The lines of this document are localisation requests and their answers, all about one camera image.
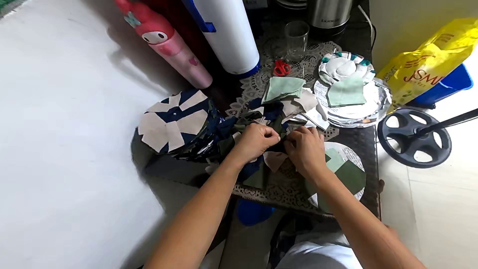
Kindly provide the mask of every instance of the pink bottle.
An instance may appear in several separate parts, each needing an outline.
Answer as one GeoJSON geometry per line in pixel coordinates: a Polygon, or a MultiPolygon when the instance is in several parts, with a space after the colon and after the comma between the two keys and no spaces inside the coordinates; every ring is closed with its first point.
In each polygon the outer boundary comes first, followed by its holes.
{"type": "Polygon", "coordinates": [[[116,4],[136,33],[194,87],[211,85],[211,75],[167,19],[140,2],[116,0],[116,4]]]}

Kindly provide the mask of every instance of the white water bottle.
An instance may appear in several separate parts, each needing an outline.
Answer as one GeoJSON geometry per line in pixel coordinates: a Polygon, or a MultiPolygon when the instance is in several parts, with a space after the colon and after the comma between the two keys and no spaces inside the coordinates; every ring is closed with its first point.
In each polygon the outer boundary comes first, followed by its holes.
{"type": "Polygon", "coordinates": [[[247,78],[261,66],[242,0],[183,0],[228,73],[247,78]]]}

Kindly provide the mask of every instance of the red scissors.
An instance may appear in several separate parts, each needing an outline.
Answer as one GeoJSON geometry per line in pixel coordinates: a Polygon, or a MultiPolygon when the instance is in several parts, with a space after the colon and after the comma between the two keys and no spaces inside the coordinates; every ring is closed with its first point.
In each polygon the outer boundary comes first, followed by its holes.
{"type": "Polygon", "coordinates": [[[282,59],[275,60],[274,74],[279,77],[287,76],[291,72],[291,66],[284,63],[282,59]]]}

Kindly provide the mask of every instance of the clear drinking glass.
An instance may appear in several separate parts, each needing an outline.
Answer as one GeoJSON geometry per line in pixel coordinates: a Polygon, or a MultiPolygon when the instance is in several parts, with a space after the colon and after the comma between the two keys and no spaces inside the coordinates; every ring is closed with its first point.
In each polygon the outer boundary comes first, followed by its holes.
{"type": "Polygon", "coordinates": [[[293,21],[285,26],[287,42],[287,61],[300,62],[305,56],[309,24],[303,21],[293,21]]]}

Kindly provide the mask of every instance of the wrist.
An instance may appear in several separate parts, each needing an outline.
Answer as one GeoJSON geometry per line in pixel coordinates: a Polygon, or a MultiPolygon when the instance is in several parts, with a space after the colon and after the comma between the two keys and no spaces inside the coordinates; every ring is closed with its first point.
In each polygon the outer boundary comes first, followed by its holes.
{"type": "Polygon", "coordinates": [[[326,165],[317,166],[312,169],[309,173],[309,178],[311,182],[314,182],[318,188],[322,189],[325,187],[327,182],[334,181],[337,177],[326,165]]]}
{"type": "Polygon", "coordinates": [[[242,160],[235,154],[228,154],[226,158],[222,161],[221,165],[224,165],[228,168],[235,168],[239,171],[242,170],[244,165],[246,165],[246,161],[242,160]]]}

